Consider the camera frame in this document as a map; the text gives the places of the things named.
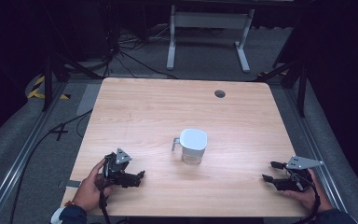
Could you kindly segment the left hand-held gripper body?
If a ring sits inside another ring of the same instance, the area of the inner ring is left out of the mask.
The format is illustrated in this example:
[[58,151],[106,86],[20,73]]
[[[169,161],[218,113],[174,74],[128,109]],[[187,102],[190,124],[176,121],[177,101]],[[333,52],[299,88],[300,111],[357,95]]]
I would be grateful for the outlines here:
[[112,152],[111,154],[106,155],[104,158],[105,162],[102,172],[102,183],[104,187],[113,185],[121,186],[123,180],[137,179],[136,175],[127,174],[125,172],[125,169],[130,163],[131,156],[121,148],[118,148],[117,152]]

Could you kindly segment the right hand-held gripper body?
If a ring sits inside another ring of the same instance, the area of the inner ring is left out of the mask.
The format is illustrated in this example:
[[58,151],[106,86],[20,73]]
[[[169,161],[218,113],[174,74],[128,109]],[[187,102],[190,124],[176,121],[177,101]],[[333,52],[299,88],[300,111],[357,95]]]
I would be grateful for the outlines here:
[[324,165],[323,161],[312,160],[297,155],[292,156],[286,163],[288,177],[286,179],[275,179],[274,186],[277,190],[304,191],[313,183],[309,168]]

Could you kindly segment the clear pitcher with white lid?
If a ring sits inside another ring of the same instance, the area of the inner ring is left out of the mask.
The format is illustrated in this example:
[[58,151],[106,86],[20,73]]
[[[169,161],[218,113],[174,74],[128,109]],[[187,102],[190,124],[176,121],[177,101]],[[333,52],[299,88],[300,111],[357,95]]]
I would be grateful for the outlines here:
[[177,145],[182,147],[182,162],[186,164],[200,164],[207,147],[207,133],[199,129],[183,129],[178,137],[172,141],[172,151]]

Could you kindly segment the person's right hand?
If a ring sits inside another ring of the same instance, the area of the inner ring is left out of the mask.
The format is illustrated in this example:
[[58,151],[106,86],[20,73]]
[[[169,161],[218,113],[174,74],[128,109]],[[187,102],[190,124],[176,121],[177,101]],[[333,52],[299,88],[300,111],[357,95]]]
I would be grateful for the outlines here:
[[328,210],[332,210],[333,205],[330,203],[328,197],[326,196],[324,188],[320,184],[320,181],[318,180],[316,174],[311,169],[309,169],[309,172],[312,177],[314,187],[316,188],[316,193],[313,189],[307,189],[303,192],[286,190],[283,195],[301,202],[308,210],[312,211],[313,206],[315,204],[315,195],[318,194],[320,198],[318,212],[322,213]]

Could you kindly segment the person's left hand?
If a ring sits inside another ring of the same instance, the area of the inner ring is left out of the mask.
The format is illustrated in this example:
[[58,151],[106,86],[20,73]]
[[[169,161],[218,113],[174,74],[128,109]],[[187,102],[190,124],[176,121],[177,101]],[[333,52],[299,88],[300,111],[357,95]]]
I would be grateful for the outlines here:
[[72,200],[75,205],[81,207],[85,212],[89,212],[99,206],[100,190],[97,188],[96,182],[101,179],[99,171],[104,162],[105,159],[102,159],[91,169]]

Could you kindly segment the small grey tape strip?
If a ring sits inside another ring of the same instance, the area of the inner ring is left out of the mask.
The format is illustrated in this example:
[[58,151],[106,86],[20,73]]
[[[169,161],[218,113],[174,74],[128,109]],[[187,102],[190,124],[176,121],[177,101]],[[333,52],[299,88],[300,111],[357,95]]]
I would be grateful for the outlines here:
[[60,189],[78,189],[81,182],[76,180],[60,181],[58,187]]

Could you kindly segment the grey floor tape patch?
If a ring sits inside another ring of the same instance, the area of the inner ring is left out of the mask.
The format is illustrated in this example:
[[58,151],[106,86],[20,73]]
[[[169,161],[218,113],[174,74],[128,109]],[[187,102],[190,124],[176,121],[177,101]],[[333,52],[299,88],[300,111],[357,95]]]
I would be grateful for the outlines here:
[[79,106],[77,108],[76,114],[82,115],[94,107],[99,90],[101,88],[100,84],[88,84],[86,89],[81,97]]

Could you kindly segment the black tripod stand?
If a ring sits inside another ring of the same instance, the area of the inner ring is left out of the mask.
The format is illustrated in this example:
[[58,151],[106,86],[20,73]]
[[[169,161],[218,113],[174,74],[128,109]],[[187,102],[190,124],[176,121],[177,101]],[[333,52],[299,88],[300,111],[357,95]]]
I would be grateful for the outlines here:
[[56,52],[50,53],[45,60],[45,99],[43,111],[47,111],[53,102],[53,77],[56,77],[59,82],[67,82],[69,79],[69,74],[65,68],[66,64],[69,64],[87,77],[103,79],[103,77],[98,76],[78,62],[72,61]]
[[304,118],[304,102],[307,86],[307,66],[304,60],[297,60],[290,63],[285,63],[270,72],[261,73],[254,82],[265,82],[273,77],[276,77],[283,72],[286,73],[281,81],[281,86],[284,89],[292,89],[298,83],[296,108],[299,115]]

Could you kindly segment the yellow and black floor tape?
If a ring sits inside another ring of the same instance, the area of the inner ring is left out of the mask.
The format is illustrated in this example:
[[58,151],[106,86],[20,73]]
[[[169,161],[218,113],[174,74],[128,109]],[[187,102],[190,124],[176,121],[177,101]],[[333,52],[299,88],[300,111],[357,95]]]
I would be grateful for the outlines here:
[[[41,85],[44,83],[44,81],[45,81],[45,76],[43,75],[39,76],[39,78],[34,83],[31,91],[29,92],[27,98],[45,99],[45,94],[38,91]],[[69,100],[70,98],[71,98],[71,94],[62,94],[60,97],[60,99],[63,100]]]

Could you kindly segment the metal floor rail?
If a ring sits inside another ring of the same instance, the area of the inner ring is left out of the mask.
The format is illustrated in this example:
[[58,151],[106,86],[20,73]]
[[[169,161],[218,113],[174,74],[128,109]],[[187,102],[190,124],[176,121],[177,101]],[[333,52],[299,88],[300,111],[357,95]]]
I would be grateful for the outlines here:
[[[310,148],[310,157],[317,161],[324,161],[323,155],[314,139],[312,132],[310,130],[309,124],[307,123],[306,119],[303,118],[296,107],[296,96],[291,90],[284,89],[284,95],[295,113],[295,118],[297,123],[300,126],[300,130],[305,136],[306,142],[308,147]],[[341,195],[338,192],[337,185],[331,176],[328,167],[326,165],[316,167],[316,173],[320,177],[321,183],[324,187],[324,190],[335,208],[347,212],[347,208],[342,201]]]
[[65,87],[66,83],[55,85],[53,102],[47,111],[42,111],[42,101],[32,100],[0,129],[0,211],[16,186],[24,165],[48,121],[48,116]]

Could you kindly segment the white metal desk frame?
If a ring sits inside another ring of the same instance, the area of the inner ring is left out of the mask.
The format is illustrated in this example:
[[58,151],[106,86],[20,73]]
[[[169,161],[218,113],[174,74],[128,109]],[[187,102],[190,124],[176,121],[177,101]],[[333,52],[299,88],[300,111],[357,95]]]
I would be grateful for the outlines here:
[[166,68],[173,70],[175,61],[175,29],[176,28],[216,28],[241,30],[242,35],[239,41],[234,43],[237,55],[240,60],[241,69],[244,73],[250,72],[244,45],[251,28],[255,11],[250,9],[244,14],[210,13],[210,12],[182,12],[177,11],[176,6],[171,6],[170,18],[170,44]]

